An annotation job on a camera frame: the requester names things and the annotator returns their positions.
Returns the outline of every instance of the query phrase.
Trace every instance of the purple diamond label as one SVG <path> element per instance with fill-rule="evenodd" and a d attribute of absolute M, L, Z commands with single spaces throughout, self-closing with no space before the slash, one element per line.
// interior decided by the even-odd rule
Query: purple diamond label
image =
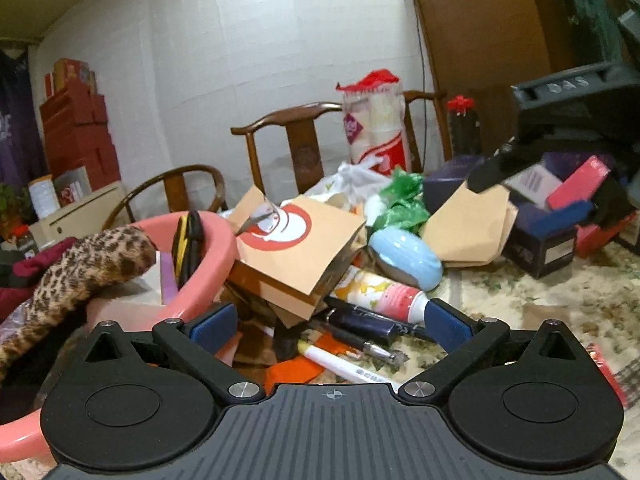
<path fill-rule="evenodd" d="M 346 114 L 344 116 L 344 131 L 347 134 L 348 143 L 353 144 L 362 131 L 362 124 L 351 114 Z"/>

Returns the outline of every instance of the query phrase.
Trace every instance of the leopard print plush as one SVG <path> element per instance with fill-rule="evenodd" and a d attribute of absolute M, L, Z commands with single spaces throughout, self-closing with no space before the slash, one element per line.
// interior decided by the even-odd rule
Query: leopard print plush
<path fill-rule="evenodd" d="M 0 344 L 0 384 L 11 364 L 99 289 L 128 282 L 156 262 L 156 247 L 139 227 L 109 229 L 78 240 L 44 273 L 25 324 Z"/>

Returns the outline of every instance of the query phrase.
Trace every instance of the white marker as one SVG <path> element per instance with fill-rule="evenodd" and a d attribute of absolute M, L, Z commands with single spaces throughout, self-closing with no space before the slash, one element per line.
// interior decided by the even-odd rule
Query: white marker
<path fill-rule="evenodd" d="M 398 388 L 402 386 L 402 384 L 396 383 L 389 378 L 378 375 L 375 372 L 365 370 L 358 365 L 345 361 L 344 359 L 341 359 L 329 352 L 325 352 L 306 341 L 298 341 L 298 352 L 307 359 L 319 364 L 330 372 L 333 372 L 338 377 L 342 377 L 352 383 L 390 383 L 391 388 L 395 393 L 397 393 Z"/>

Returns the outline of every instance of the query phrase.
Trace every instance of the white wall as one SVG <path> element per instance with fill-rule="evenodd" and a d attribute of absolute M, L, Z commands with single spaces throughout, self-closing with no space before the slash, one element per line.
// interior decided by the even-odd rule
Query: white wall
<path fill-rule="evenodd" d="M 404 87 L 422 87 L 412 0 L 85 0 L 30 51 L 34 100 L 59 57 L 95 70 L 106 97 L 120 171 L 131 189 L 175 166 L 203 163 L 224 175 L 228 202 L 251 183 L 246 145 L 231 126 L 316 100 L 339 100 L 335 85 L 388 68 Z M 427 68 L 427 90 L 431 75 Z M 418 145 L 424 108 L 412 106 Z M 427 167 L 442 158 L 433 110 Z M 339 114 L 317 123 L 325 173 L 348 158 Z M 296 192 L 284 130 L 257 135 L 258 156 L 274 200 Z M 208 180 L 190 183 L 202 204 Z M 162 189 L 137 209 L 161 212 Z"/>

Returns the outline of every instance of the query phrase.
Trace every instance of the silver bolt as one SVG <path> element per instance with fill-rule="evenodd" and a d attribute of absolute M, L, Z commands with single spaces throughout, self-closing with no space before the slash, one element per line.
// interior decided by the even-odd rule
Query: silver bolt
<path fill-rule="evenodd" d="M 404 391 L 412 397 L 429 397 L 436 387 L 425 381 L 412 381 L 404 386 Z"/>
<path fill-rule="evenodd" d="M 229 393 L 238 399 L 253 397 L 260 391 L 260 387 L 254 383 L 236 383 L 229 386 Z"/>

